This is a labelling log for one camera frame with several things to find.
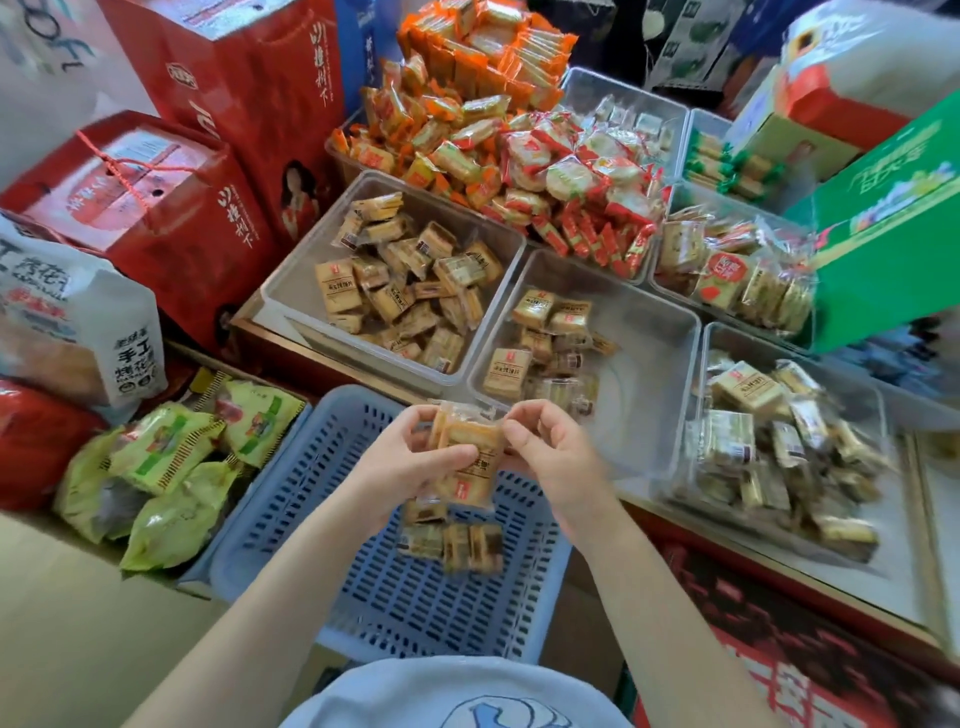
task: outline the person's right hand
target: person's right hand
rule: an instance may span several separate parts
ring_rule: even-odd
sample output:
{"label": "person's right hand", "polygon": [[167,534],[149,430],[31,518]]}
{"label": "person's right hand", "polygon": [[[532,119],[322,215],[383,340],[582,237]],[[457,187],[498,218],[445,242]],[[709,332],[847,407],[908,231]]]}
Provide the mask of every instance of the person's right hand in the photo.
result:
{"label": "person's right hand", "polygon": [[515,404],[503,423],[510,446],[529,466],[566,537],[583,544],[623,514],[607,467],[589,436],[548,400]]}

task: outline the red rope handle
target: red rope handle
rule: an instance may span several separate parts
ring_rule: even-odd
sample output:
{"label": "red rope handle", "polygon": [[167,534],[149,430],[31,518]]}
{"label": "red rope handle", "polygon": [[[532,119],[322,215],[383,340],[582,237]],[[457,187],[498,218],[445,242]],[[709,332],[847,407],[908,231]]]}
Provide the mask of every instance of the red rope handle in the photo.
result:
{"label": "red rope handle", "polygon": [[149,161],[139,161],[138,159],[129,159],[126,157],[111,157],[109,154],[104,152],[102,149],[99,149],[96,144],[90,141],[90,138],[79,129],[77,129],[77,138],[83,142],[86,147],[96,155],[97,158],[106,166],[106,168],[113,173],[113,176],[117,178],[118,181],[124,186],[128,192],[133,195],[133,198],[136,199],[144,209],[149,209],[146,199],[137,192],[133,185],[127,181],[127,178],[123,176],[123,173],[120,171],[120,164],[131,164],[138,167],[146,167],[147,169],[153,172],[196,172],[196,167],[175,167],[175,166],[165,166],[163,164],[151,164]]}

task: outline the red gift box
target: red gift box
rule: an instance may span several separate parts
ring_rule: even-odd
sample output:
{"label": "red gift box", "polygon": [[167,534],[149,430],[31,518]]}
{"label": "red gift box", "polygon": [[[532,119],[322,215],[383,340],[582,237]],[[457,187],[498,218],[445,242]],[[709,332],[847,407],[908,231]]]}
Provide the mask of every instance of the red gift box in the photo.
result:
{"label": "red gift box", "polygon": [[105,257],[154,291],[157,306],[198,344],[218,351],[225,319],[280,260],[233,152],[136,111],[83,134],[105,159],[73,136],[0,195],[0,207]]}
{"label": "red gift box", "polygon": [[160,116],[240,157],[289,250],[335,195],[346,118],[333,0],[100,0]]}

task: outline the green wrapped snack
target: green wrapped snack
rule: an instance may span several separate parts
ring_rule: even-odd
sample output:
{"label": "green wrapped snack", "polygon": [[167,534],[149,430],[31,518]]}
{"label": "green wrapped snack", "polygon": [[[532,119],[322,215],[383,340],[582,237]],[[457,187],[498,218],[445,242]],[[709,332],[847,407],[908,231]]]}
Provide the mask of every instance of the green wrapped snack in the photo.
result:
{"label": "green wrapped snack", "polygon": [[241,462],[262,468],[303,401],[275,387],[230,380],[217,395],[215,411],[227,421],[224,437]]}
{"label": "green wrapped snack", "polygon": [[109,473],[109,455],[122,427],[98,435],[73,456],[54,500],[54,512],[92,544],[129,536],[150,496]]}
{"label": "green wrapped snack", "polygon": [[213,415],[162,404],[117,438],[109,473],[162,496],[213,452],[223,429],[223,421]]}
{"label": "green wrapped snack", "polygon": [[242,467],[233,457],[201,463],[175,488],[152,498],[133,522],[120,569],[171,569],[200,553]]}

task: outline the white snack bag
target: white snack bag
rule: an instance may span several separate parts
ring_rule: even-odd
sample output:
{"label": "white snack bag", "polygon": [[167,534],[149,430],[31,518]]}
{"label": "white snack bag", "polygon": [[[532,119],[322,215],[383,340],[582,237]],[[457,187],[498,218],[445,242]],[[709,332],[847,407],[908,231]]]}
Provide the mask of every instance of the white snack bag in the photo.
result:
{"label": "white snack bag", "polygon": [[162,392],[153,291],[56,238],[0,210],[0,376],[87,407],[136,406]]}

